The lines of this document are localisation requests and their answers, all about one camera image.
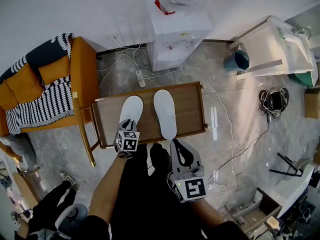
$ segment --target black and white striped blanket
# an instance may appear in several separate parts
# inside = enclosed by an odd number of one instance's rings
[[[73,116],[70,75],[45,85],[44,91],[36,100],[21,103],[5,113],[11,135],[21,133],[23,128],[47,126]]]

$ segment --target gray tile floor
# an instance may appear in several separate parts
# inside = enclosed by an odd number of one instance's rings
[[[125,53],[132,55],[133,50]],[[235,156],[241,154],[268,127],[266,117],[262,117],[258,112],[259,91],[273,86],[285,87],[289,91],[290,99],[281,119],[270,123],[269,131],[261,137],[257,145],[234,159],[235,183],[232,162],[210,179],[211,188],[207,200],[217,209],[223,205],[232,207],[250,200],[257,186],[274,186],[282,177],[269,172],[269,168],[287,169],[284,163],[276,158],[277,152],[293,161],[301,157],[312,157],[320,134],[320,120],[304,118],[303,86],[290,81],[285,75],[237,80],[236,73],[223,70],[223,60],[230,53],[225,43],[203,43],[186,60],[183,67],[199,67],[217,91],[233,125]],[[97,61],[98,68],[102,70],[109,67],[119,54],[120,52],[115,52],[103,55],[102,60]],[[147,66],[148,55],[143,52],[142,57],[139,57],[140,52],[137,51],[137,62]],[[136,66],[132,59],[123,56],[103,81],[100,87],[101,97],[140,90],[135,71]],[[151,76],[149,69],[142,71]],[[107,72],[108,70],[99,71],[100,81]],[[217,110],[217,140],[213,140],[212,129],[184,139],[199,151],[205,174],[209,177],[231,158],[233,145],[231,125],[226,112],[207,80],[198,69],[192,68],[166,74],[153,82],[146,81],[145,88],[195,81],[203,84],[205,120],[209,125],[212,124],[211,108],[216,107]],[[92,125],[87,124],[86,130],[89,141],[93,144],[95,133]],[[77,126],[33,132],[29,136],[41,166],[40,175],[47,188],[51,190],[60,184],[59,171],[67,171],[80,185],[76,202],[89,206],[93,191],[115,158],[115,151],[95,150],[97,167],[92,168]],[[168,148],[169,144],[165,142],[164,146]]]

